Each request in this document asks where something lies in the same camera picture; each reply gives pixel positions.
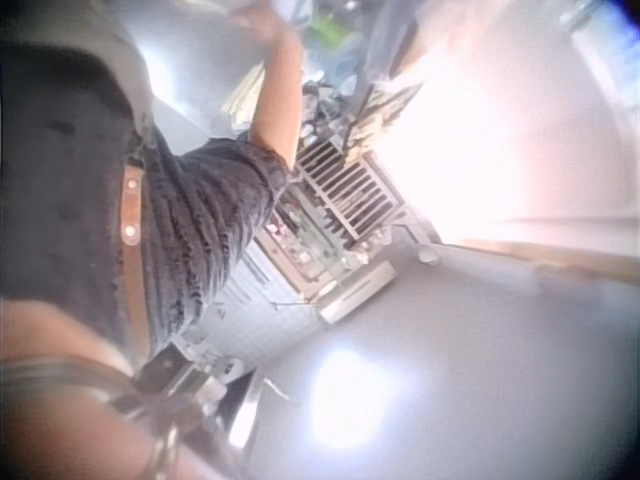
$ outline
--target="tiled wall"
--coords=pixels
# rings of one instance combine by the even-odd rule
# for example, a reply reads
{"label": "tiled wall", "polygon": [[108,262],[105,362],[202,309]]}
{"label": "tiled wall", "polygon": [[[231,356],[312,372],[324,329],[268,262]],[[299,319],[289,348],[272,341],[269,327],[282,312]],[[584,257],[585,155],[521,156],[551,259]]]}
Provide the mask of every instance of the tiled wall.
{"label": "tiled wall", "polygon": [[322,323],[252,242],[199,329],[215,351],[241,358],[250,369],[321,331]]}

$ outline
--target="bag strap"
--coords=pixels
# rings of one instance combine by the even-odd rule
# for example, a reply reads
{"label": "bag strap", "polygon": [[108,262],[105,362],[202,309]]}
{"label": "bag strap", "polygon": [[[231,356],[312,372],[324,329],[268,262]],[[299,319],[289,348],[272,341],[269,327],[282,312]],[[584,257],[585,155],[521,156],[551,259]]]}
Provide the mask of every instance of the bag strap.
{"label": "bag strap", "polygon": [[141,364],[149,359],[149,319],[142,264],[142,180],[144,170],[126,165],[120,202],[122,270],[130,332]]}

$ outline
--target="person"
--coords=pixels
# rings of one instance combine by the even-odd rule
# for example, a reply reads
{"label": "person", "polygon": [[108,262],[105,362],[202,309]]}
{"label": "person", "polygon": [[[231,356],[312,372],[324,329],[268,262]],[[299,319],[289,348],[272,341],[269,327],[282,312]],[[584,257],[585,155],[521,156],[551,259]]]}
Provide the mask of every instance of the person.
{"label": "person", "polygon": [[[142,57],[103,5],[5,7],[2,361],[74,356],[134,375],[198,321],[285,188],[301,42],[264,2],[235,12],[270,47],[248,140],[178,157],[153,126]],[[3,458],[29,478],[136,478],[152,452],[82,389],[8,411]],[[178,478],[220,478],[187,451],[177,463]]]}

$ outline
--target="vent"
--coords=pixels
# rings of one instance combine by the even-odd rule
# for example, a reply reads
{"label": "vent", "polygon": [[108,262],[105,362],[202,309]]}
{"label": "vent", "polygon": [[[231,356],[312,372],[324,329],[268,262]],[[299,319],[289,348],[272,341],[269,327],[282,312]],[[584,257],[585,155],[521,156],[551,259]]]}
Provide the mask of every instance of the vent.
{"label": "vent", "polygon": [[347,165],[342,152],[318,140],[298,152],[303,177],[325,207],[325,227],[352,248],[401,205],[365,158]]}

